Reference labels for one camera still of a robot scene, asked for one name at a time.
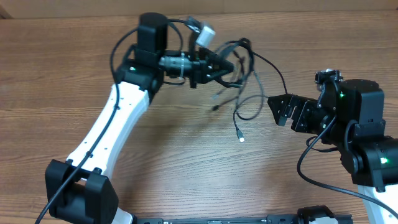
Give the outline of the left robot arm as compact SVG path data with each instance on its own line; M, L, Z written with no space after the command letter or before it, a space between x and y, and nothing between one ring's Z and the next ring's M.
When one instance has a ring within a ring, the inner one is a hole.
M167 48L168 30L175 19L147 12L132 30L137 41L112 67L109 98L89 133L65 161L52 160L45 171L48 202L43 213L70 223L135 223L119 207L111 183L119 154L139 118L147 111L165 76L189 79L190 86L220 81L233 64L208 46L215 31L192 17L183 21L191 30L187 50Z

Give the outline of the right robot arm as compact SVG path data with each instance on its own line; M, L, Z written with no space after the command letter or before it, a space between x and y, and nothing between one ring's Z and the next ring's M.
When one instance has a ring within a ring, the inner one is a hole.
M275 123L312 134L297 163L299 176L313 185L360 198L370 223L397 223L397 139L385 134L384 92L377 82L344 80L339 70L315 74L317 99L293 94L270 96ZM340 153L343 167L358 191L342 189L307 177L305 156L321 141Z

